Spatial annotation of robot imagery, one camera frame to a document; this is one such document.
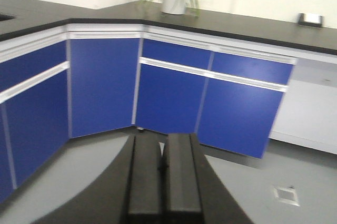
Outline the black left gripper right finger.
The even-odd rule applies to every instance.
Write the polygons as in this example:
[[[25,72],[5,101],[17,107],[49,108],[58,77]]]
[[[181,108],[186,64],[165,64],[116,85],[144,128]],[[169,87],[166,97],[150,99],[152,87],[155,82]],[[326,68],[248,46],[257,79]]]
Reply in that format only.
[[[164,223],[252,223],[203,154],[196,134],[169,134]]]

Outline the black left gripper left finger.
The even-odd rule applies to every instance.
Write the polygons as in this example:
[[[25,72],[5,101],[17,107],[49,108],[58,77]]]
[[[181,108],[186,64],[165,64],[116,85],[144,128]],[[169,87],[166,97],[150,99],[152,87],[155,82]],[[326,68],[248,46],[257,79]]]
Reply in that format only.
[[[161,223],[161,149],[131,135],[85,189],[35,223]]]

